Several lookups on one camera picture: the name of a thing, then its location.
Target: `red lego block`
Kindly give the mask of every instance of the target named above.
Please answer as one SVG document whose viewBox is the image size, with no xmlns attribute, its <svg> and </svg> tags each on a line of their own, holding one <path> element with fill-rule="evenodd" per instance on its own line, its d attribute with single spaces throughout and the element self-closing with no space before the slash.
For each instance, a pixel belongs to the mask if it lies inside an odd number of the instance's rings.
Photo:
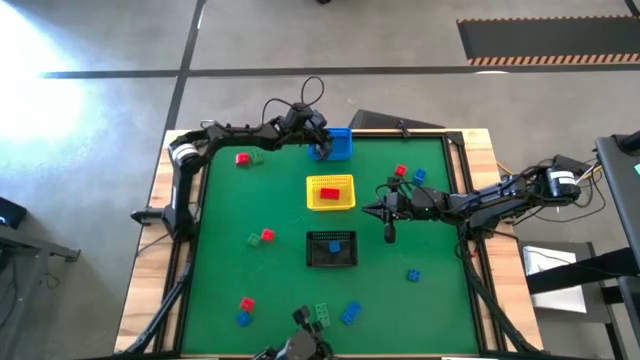
<svg viewBox="0 0 640 360">
<path fill-rule="evenodd" d="M 340 189 L 320 188 L 320 199 L 340 199 Z"/>
<path fill-rule="evenodd" d="M 249 154 L 239 153 L 236 154 L 236 166 L 249 165 Z"/>
<path fill-rule="evenodd" d="M 256 302 L 253 299 L 248 297 L 242 298 L 242 302 L 240 303 L 240 309 L 242 311 L 246 311 L 248 313 L 253 311 L 253 307 L 256 305 Z"/>
<path fill-rule="evenodd" d="M 396 172 L 395 172 L 396 176 L 403 177 L 404 174 L 406 174 L 406 173 L 407 173 L 407 167 L 406 166 L 404 166 L 404 165 L 396 166 Z"/>
<path fill-rule="evenodd" d="M 273 238 L 276 237 L 276 233 L 273 230 L 269 230 L 269 229 L 264 229 L 262 230 L 262 236 L 260 236 L 260 238 L 264 241 L 273 241 Z"/>
</svg>

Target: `black floor mat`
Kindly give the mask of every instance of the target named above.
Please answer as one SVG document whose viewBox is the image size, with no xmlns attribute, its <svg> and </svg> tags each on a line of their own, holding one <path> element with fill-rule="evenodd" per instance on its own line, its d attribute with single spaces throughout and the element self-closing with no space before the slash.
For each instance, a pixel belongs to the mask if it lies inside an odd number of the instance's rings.
<svg viewBox="0 0 640 360">
<path fill-rule="evenodd" d="M 459 19 L 471 65 L 640 62 L 633 16 Z"/>
</svg>

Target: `black basket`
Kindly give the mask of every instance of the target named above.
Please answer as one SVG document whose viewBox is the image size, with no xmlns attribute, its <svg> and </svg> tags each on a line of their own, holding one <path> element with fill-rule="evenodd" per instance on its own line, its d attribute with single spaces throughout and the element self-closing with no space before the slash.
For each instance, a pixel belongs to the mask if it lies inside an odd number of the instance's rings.
<svg viewBox="0 0 640 360">
<path fill-rule="evenodd" d="M 329 251 L 329 241 L 339 241 L 340 251 Z M 358 265 L 355 231 L 307 232 L 307 266 L 348 267 Z"/>
</svg>

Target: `black clamp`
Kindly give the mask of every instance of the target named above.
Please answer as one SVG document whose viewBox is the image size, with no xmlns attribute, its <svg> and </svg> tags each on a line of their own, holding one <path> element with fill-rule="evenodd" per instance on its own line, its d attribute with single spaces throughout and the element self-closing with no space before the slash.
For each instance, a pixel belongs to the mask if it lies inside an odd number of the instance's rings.
<svg viewBox="0 0 640 360">
<path fill-rule="evenodd" d="M 402 137 L 403 138 L 406 139 L 406 138 L 411 137 L 411 134 L 409 133 L 409 129 L 407 129 L 407 126 L 404 124 L 404 121 L 398 120 L 398 122 L 396 123 L 396 129 L 402 130 Z"/>
</svg>

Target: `blue lego block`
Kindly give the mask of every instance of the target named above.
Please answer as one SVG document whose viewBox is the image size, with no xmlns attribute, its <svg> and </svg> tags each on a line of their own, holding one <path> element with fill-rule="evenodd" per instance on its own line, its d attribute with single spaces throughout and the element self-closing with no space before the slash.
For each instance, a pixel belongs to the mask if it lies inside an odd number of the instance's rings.
<svg viewBox="0 0 640 360">
<path fill-rule="evenodd" d="M 424 182 L 424 178 L 427 176 L 427 171 L 424 169 L 416 170 L 415 175 L 413 175 L 413 183 L 416 185 L 422 185 Z"/>
<path fill-rule="evenodd" d="M 329 252 L 330 253 L 339 253 L 340 252 L 340 241 L 331 240 L 329 241 Z"/>
<path fill-rule="evenodd" d="M 240 314 L 236 315 L 236 322 L 238 326 L 245 327 L 251 323 L 251 315 L 246 311 L 241 311 Z"/>
<path fill-rule="evenodd" d="M 352 301 L 347 306 L 347 309 L 342 313 L 340 320 L 342 320 L 345 325 L 353 325 L 356 317 L 358 317 L 358 314 L 360 314 L 361 308 L 362 307 L 360 306 L 360 303 L 358 303 L 357 301 Z"/>
<path fill-rule="evenodd" d="M 409 280 L 413 282 L 420 281 L 420 270 L 409 269 Z"/>
</svg>

